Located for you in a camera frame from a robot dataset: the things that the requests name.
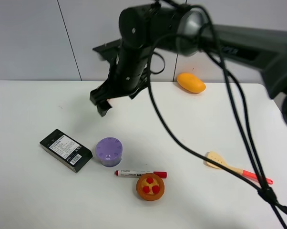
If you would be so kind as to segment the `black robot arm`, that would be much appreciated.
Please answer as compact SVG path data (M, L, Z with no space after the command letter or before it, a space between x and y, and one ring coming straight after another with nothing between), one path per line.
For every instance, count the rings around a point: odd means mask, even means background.
M201 9L188 4L163 8L158 2L124 9L119 31L119 40L94 48L110 64L105 82L90 93L101 116L111 108L108 100L134 98L147 87L148 56L158 48L183 56L222 54L256 69L271 99L286 95L282 115L287 124L287 31L210 26Z

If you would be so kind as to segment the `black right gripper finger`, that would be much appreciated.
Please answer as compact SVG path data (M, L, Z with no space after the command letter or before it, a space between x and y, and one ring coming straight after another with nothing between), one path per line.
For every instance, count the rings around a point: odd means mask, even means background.
M100 116L105 116L107 112L112 108L109 102L106 100L99 100L96 104L98 113Z

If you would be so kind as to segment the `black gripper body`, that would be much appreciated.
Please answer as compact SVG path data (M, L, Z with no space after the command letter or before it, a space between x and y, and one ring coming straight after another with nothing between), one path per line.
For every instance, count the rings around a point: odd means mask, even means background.
M97 46L92 50L110 64L107 82L107 98L128 96L134 99L141 91L145 66L151 50L151 44L132 48L123 40Z

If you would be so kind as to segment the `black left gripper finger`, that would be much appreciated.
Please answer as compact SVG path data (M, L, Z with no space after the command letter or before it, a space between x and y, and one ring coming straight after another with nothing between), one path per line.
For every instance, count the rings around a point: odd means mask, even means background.
M107 101L107 89L108 89L108 85L107 82L102 83L99 87L97 87L96 89L92 90L90 92L90 101L94 104L94 105L98 105L99 103L103 102L103 101Z

